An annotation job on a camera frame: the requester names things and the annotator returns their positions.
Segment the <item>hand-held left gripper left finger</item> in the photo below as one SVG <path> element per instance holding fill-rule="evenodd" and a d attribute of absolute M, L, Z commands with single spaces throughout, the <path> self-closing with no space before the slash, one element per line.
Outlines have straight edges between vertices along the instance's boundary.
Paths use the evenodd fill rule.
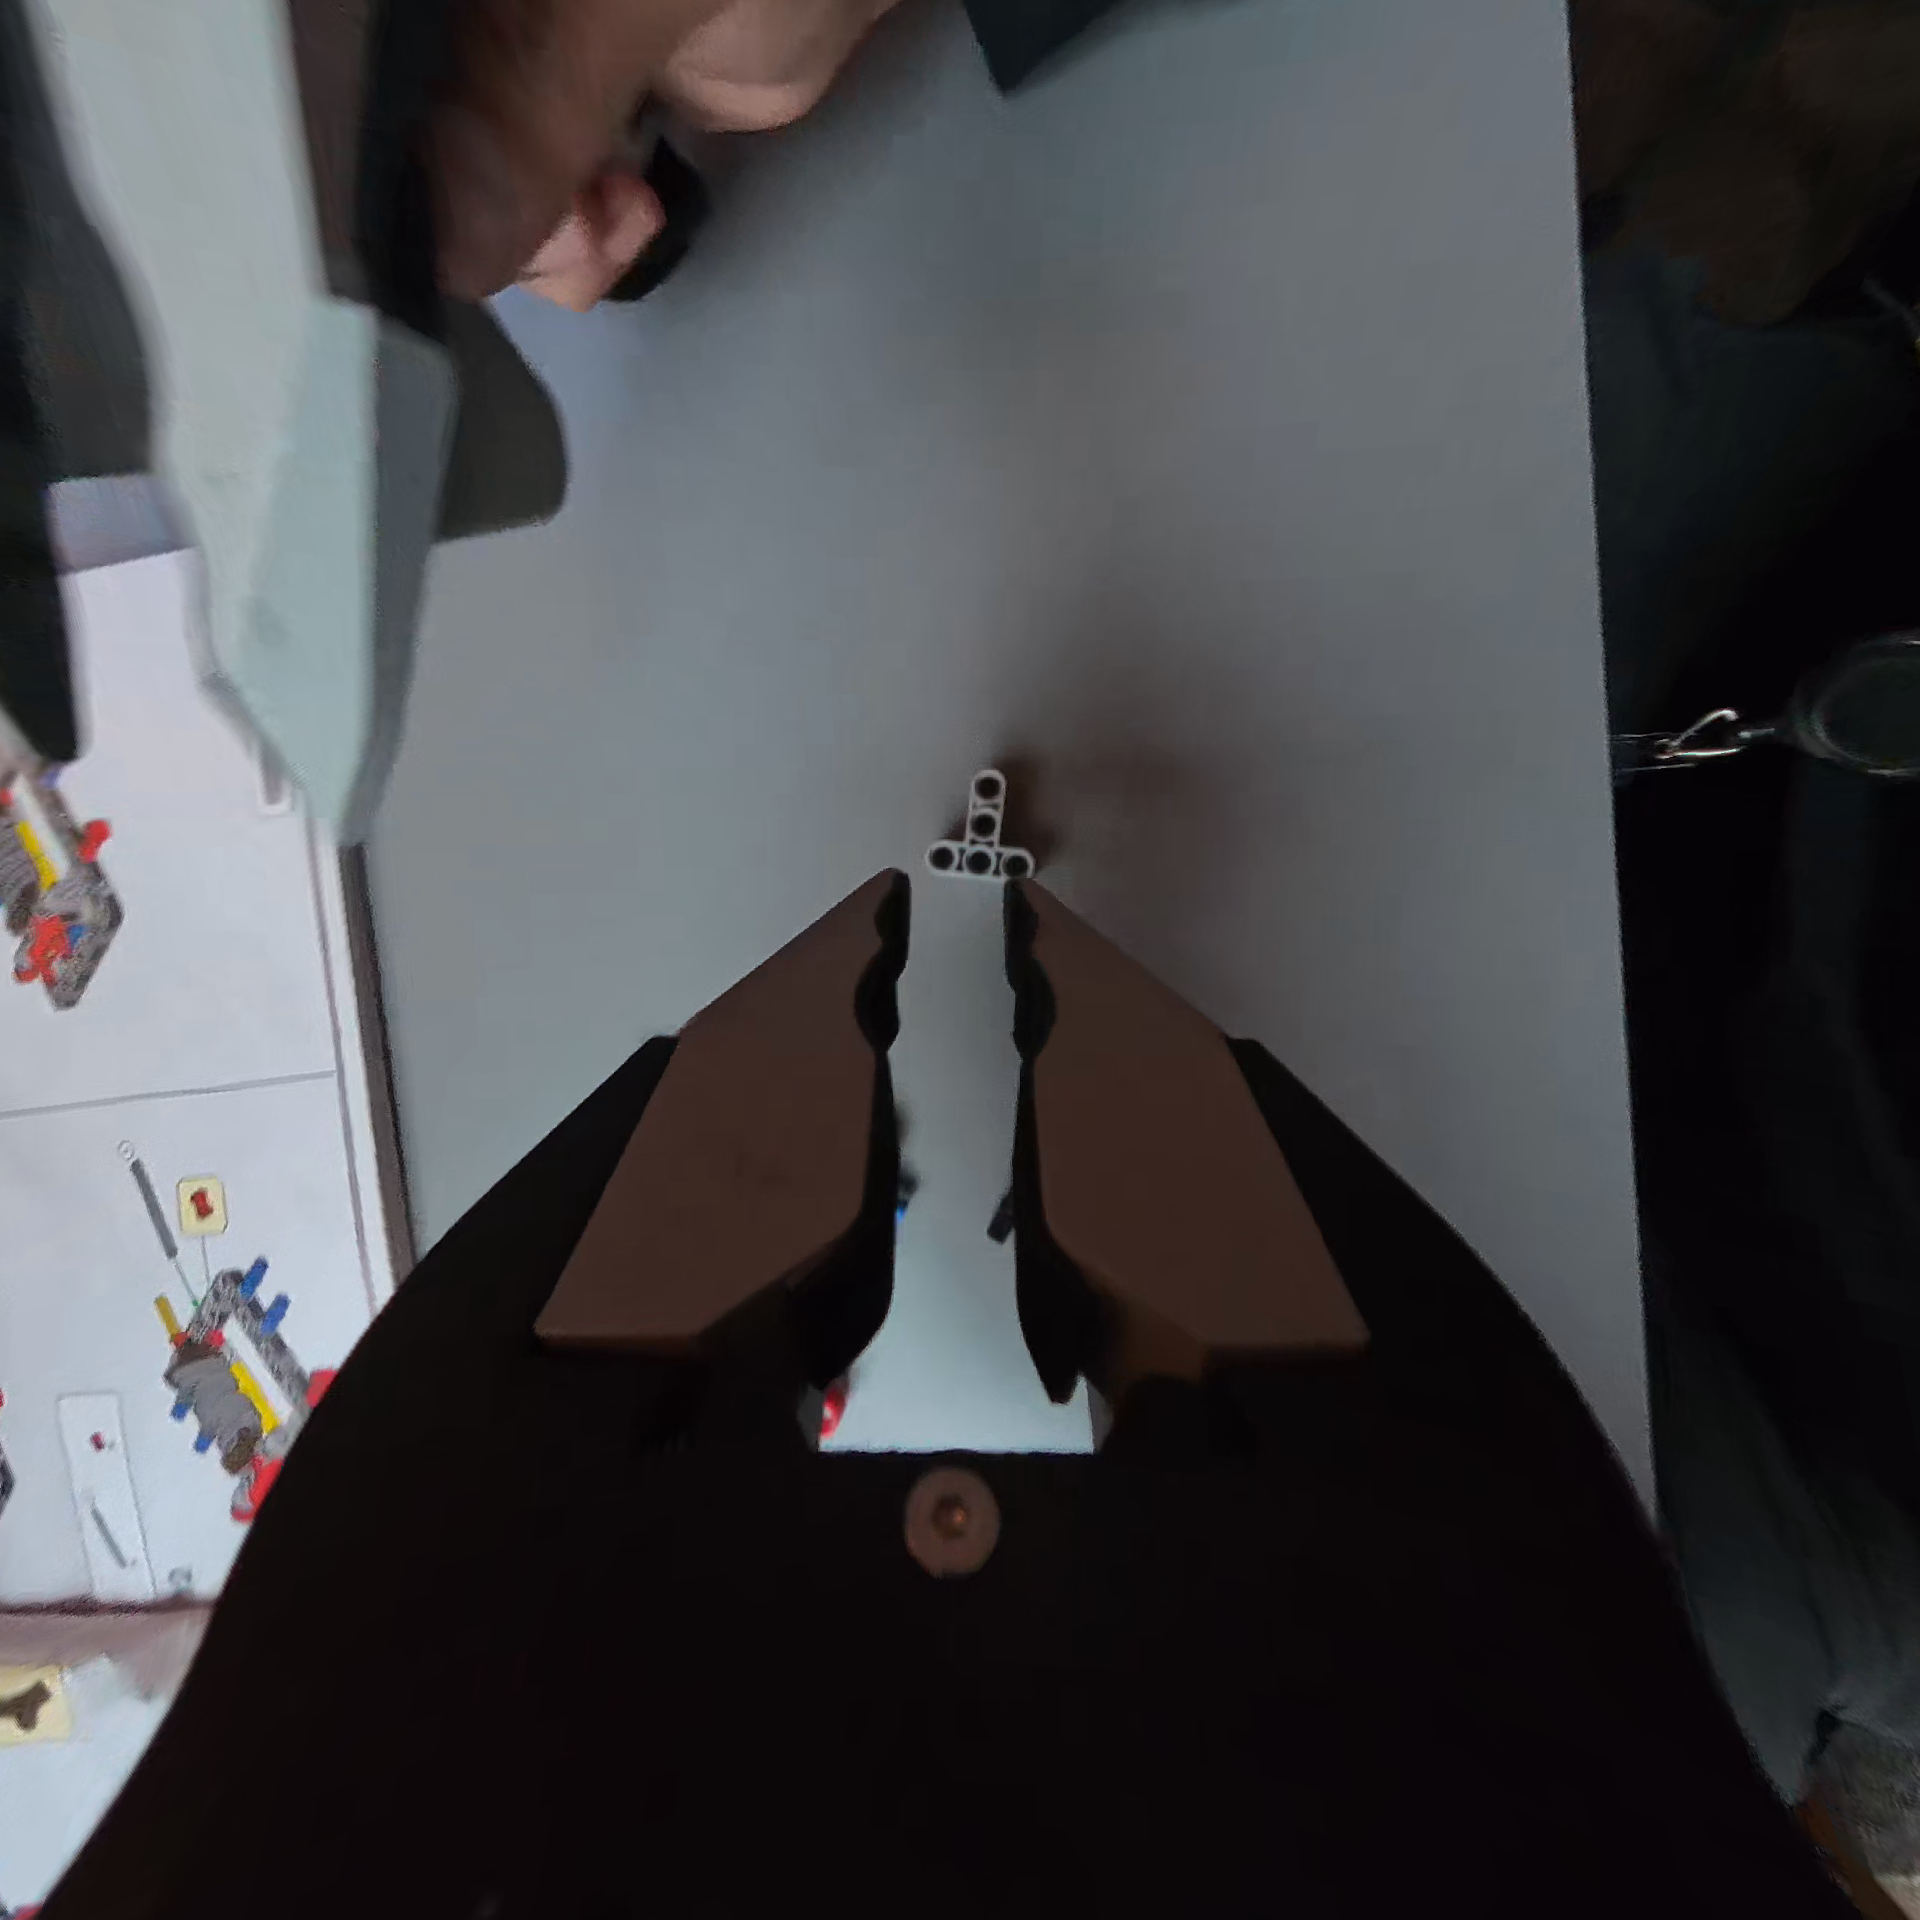
<path fill-rule="evenodd" d="M 693 1358 L 774 1300 L 801 1375 L 852 1368 L 894 1300 L 910 878 L 885 869 L 680 1039 L 537 1333 Z"/>

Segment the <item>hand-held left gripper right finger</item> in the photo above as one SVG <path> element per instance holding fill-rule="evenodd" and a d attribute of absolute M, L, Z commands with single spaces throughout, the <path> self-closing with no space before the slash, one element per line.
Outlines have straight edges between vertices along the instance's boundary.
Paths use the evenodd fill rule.
<path fill-rule="evenodd" d="M 1361 1358 L 1374 1333 L 1230 1034 L 1035 879 L 1002 884 L 1016 1300 L 1053 1400 Z"/>

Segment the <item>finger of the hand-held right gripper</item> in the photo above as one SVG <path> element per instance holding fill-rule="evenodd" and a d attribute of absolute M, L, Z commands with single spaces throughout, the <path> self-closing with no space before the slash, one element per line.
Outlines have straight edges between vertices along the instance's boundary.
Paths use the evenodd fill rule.
<path fill-rule="evenodd" d="M 456 418 L 407 4 L 5 4 L 5 542 L 148 482 L 198 671 L 336 846 L 389 783 Z"/>

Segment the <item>black lego frame assembly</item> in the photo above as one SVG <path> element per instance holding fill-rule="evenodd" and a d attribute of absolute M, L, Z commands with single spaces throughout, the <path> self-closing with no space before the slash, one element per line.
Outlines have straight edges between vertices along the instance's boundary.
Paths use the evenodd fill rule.
<path fill-rule="evenodd" d="M 821 1415 L 819 1415 L 819 1444 L 830 1444 L 844 1415 L 849 1415 L 849 1400 L 852 1400 L 852 1386 L 858 1386 L 858 1372 L 894 1309 L 894 1294 L 897 1294 L 897 1261 L 899 1261 L 899 1231 L 910 1220 L 910 1211 L 922 1194 L 922 1165 L 914 1163 L 914 1145 L 910 1145 L 910 1134 L 914 1134 L 914 1114 L 910 1107 L 897 1097 L 894 1103 L 894 1145 L 897 1145 L 897 1194 L 894 1194 L 894 1224 L 885 1235 L 870 1235 L 864 1236 L 864 1267 L 862 1267 L 862 1276 L 870 1281 L 864 1286 L 864 1309 L 862 1309 L 862 1339 L 849 1358 L 849 1366 L 840 1372 L 830 1375 L 830 1386 L 821 1387 Z"/>

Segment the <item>grey T-shaped lego beam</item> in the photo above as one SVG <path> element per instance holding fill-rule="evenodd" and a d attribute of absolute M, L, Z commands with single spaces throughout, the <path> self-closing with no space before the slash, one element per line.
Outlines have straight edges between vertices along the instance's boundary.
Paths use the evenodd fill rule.
<path fill-rule="evenodd" d="M 1038 858 L 1008 837 L 1008 794 L 1002 768 L 976 768 L 956 829 L 923 846 L 923 869 L 972 884 L 1038 878 Z"/>

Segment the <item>lego instruction booklet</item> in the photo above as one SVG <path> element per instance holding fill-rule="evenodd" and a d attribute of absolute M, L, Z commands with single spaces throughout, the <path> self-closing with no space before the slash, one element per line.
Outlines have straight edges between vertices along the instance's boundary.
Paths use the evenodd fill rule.
<path fill-rule="evenodd" d="M 198 575 L 64 575 L 83 749 L 5 764 L 5 1629 L 209 1606 L 395 1286 L 340 854 Z"/>

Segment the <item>person's right hand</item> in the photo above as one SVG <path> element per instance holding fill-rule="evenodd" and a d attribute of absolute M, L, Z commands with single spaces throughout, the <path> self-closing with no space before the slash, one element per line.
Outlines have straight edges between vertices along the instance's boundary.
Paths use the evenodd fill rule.
<path fill-rule="evenodd" d="M 472 4 L 427 119 L 436 285 L 589 314 L 665 230 L 632 128 L 801 123 L 897 4 Z"/>

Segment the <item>person's dark clothing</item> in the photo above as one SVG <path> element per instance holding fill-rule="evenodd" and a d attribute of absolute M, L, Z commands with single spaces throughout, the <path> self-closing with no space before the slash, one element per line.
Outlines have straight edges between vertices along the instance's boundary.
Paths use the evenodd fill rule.
<path fill-rule="evenodd" d="M 1915 1749 L 1915 4 L 1568 4 L 1657 1507 Z"/>

